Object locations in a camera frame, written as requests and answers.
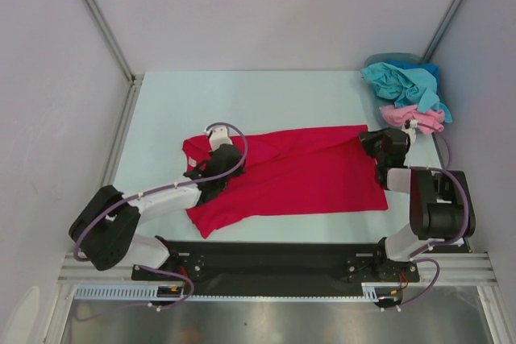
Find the red t shirt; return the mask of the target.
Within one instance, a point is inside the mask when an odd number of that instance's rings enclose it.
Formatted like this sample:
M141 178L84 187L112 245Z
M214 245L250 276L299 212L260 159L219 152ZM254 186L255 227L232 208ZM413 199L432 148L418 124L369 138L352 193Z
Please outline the red t shirt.
M360 143L365 125L276 131L231 141L244 173L213 201L187 209L203 238L251 216L386 211L376 162Z

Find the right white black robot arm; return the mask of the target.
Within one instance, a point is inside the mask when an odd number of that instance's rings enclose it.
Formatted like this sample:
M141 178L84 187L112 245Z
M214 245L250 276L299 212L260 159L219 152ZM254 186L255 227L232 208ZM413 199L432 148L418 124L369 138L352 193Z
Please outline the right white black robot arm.
M376 182L385 191L409 198L408 224L381 239L364 267L380 281L405 280L409 272L417 270L414 261L421 254L468 238L476 227L463 172L406 165L416 132L422 129L436 131L412 119L400 128L359 134L365 153L376 162Z

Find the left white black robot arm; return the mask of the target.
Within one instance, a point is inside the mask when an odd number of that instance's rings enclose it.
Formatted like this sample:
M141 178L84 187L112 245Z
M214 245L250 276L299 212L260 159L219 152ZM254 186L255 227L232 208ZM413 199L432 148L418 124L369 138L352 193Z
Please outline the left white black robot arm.
M140 224L213 201L230 179L243 173L247 155L248 145L240 150L224 143L171 184L130 196L112 185L101 187L69 228L73 258L92 263L98 271L129 263L149 267L163 280L173 277L177 258L161 237L137 234Z

